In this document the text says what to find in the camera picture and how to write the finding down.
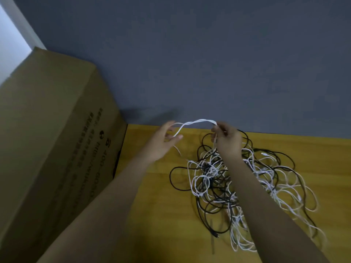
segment brown cardboard box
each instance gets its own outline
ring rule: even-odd
[[[0,261],[35,262],[112,180],[126,123],[96,66],[41,49],[0,86]]]

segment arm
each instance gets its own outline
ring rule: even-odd
[[[213,128],[257,252],[263,262],[328,262],[274,202],[241,158],[241,134],[226,123]]]
[[[121,236],[147,167],[162,158],[182,135],[173,121],[160,127],[128,166],[61,233],[38,262],[103,262]]]

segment wooden table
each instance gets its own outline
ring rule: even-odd
[[[116,173],[126,166],[155,129],[128,125]],[[191,192],[175,190],[169,183],[170,170],[186,166],[186,159],[196,159],[200,140],[208,132],[182,129],[184,138],[177,145],[182,157],[172,148],[148,169],[111,262],[260,262],[257,253],[234,252],[228,235],[211,240],[211,234],[197,215]],[[319,210],[310,214],[327,235],[325,254],[331,262],[351,262],[351,140],[248,135],[254,147],[281,151],[294,159],[296,171],[320,203]],[[187,183],[186,170],[178,172],[178,178],[179,183]]]

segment blue-gray wall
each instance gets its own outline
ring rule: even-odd
[[[48,49],[100,68],[129,123],[351,137],[349,0],[15,2]]]

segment tangled cable pile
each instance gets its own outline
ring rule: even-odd
[[[194,122],[187,122],[181,124],[182,126],[178,132],[185,125],[193,123],[209,121],[216,124],[215,121],[200,119]],[[315,238],[320,232],[323,237],[323,244],[326,242],[324,232],[319,229],[314,221],[307,214],[307,211],[316,211],[318,208],[318,201],[313,191],[305,185],[303,177],[295,171],[295,163],[288,155],[271,151],[268,149],[254,148],[252,141],[248,135],[244,134],[244,147],[241,151],[243,161],[251,169],[253,175],[261,183],[268,194],[278,203],[280,208],[288,211],[293,220],[301,220],[308,226],[308,232],[311,239]],[[234,251],[238,248],[255,252],[256,247],[251,239],[248,231],[248,226],[245,221],[243,211],[238,203],[237,196],[230,186],[231,180],[226,166],[223,163],[215,145],[208,146],[204,144],[204,139],[201,141],[201,146],[197,150],[197,161],[188,160],[187,167],[174,167],[169,173],[169,180],[171,185],[180,191],[191,191],[195,195],[197,210],[199,217],[204,226],[214,237],[219,237],[219,234],[230,232],[231,246]],[[257,158],[255,153],[259,153],[263,157]],[[279,156],[286,156],[292,163],[292,167],[282,166]],[[172,181],[172,173],[175,169],[187,169],[189,176],[190,187],[188,189],[177,188]],[[310,192],[314,198],[314,207],[306,207],[307,192]],[[288,204],[279,196],[284,193],[291,196],[292,204]],[[215,230],[212,225],[208,223],[208,215],[213,215],[225,210],[229,223],[225,230]]]

